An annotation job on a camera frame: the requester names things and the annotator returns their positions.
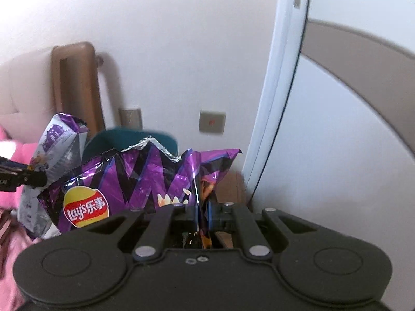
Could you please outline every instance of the door frame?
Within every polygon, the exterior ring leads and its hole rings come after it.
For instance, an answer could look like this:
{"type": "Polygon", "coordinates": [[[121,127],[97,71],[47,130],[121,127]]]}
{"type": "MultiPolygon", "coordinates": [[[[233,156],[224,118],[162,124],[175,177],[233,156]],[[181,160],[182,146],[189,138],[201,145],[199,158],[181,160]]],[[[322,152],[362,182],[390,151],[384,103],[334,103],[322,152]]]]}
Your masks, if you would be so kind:
{"type": "Polygon", "coordinates": [[[302,42],[309,0],[277,0],[257,117],[242,175],[248,200],[258,185],[283,116],[302,42]]]}

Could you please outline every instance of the teal chair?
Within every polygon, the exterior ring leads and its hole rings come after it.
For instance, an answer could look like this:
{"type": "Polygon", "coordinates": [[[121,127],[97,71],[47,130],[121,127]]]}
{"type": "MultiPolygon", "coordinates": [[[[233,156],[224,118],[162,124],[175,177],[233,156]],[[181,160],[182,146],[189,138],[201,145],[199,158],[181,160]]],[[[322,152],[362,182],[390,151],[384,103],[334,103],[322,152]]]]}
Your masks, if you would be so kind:
{"type": "Polygon", "coordinates": [[[151,131],[136,131],[126,129],[125,127],[117,127],[114,129],[98,132],[85,146],[82,162],[87,162],[93,157],[115,148],[122,151],[129,146],[137,144],[140,140],[152,136],[161,143],[166,150],[176,156],[178,154],[177,141],[165,134],[151,131]]]}

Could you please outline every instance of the electrical outlet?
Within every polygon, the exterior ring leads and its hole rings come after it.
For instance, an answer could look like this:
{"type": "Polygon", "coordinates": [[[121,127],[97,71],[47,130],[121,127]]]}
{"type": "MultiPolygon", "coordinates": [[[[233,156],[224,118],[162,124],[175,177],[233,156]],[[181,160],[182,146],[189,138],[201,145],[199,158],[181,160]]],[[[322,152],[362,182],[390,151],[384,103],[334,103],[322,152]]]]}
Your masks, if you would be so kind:
{"type": "Polygon", "coordinates": [[[199,131],[211,134],[223,134],[225,131],[225,113],[200,112],[199,131]]]}
{"type": "Polygon", "coordinates": [[[119,109],[121,126],[129,129],[142,130],[143,120],[141,109],[119,109]]]}

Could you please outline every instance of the white wall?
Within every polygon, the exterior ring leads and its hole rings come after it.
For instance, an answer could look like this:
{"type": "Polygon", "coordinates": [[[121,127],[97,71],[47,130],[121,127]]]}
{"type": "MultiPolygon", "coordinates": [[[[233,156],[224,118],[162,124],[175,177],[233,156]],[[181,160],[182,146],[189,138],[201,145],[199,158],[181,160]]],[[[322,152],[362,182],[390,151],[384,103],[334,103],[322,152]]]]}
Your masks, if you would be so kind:
{"type": "Polygon", "coordinates": [[[246,151],[276,1],[0,0],[0,63],[90,41],[105,61],[99,81],[108,127],[118,106],[140,107],[144,128],[173,134],[181,151],[246,151]],[[223,136],[199,133],[201,109],[227,113],[223,136]]]}

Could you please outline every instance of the white snack bag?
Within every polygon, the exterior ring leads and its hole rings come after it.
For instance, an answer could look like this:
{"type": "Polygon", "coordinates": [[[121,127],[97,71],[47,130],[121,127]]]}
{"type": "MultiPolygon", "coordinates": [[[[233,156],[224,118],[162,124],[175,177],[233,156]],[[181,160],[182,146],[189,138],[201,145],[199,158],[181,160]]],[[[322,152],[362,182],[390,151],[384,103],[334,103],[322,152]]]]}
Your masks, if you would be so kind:
{"type": "Polygon", "coordinates": [[[39,141],[30,161],[30,168],[44,170],[44,187],[25,185],[17,213],[18,221],[35,236],[41,237],[52,222],[37,196],[67,171],[80,165],[89,129],[85,122],[69,114],[53,116],[39,141]]]}

